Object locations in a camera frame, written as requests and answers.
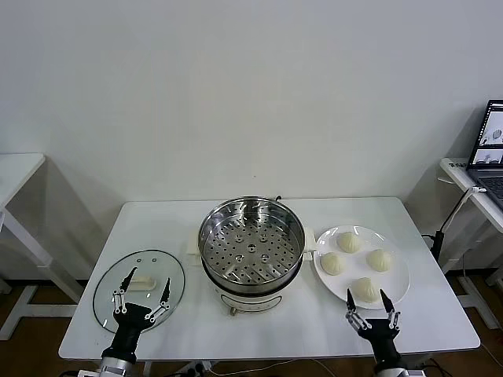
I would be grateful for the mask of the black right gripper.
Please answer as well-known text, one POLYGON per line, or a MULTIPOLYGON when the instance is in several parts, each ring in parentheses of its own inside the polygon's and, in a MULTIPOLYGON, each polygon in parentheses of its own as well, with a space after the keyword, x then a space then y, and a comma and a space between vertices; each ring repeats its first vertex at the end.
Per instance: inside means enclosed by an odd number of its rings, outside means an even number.
POLYGON ((353 295, 348 288, 345 318, 358 335, 370 343, 377 365, 401 365, 402 357, 394 343, 399 333, 398 322, 401 313, 395 310, 393 302, 382 289, 380 289, 380 296, 387 319, 366 320, 359 315, 353 295))

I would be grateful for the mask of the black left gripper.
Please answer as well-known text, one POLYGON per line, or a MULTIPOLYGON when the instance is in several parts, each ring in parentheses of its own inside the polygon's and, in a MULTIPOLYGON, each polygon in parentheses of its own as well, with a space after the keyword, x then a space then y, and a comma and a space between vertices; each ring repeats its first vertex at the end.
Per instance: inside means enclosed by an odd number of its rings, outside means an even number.
POLYGON ((134 267, 122 280, 119 288, 112 292, 114 304, 113 317, 118 324, 118 328, 110 347, 103 351, 103 357, 111 357, 122 361, 137 360, 135 352, 141 333, 144 330, 150 329, 156 320, 170 309, 168 303, 170 298, 170 278, 167 278, 160 297, 160 303, 154 309, 134 303, 126 303, 125 294, 137 269, 137 267, 134 267))

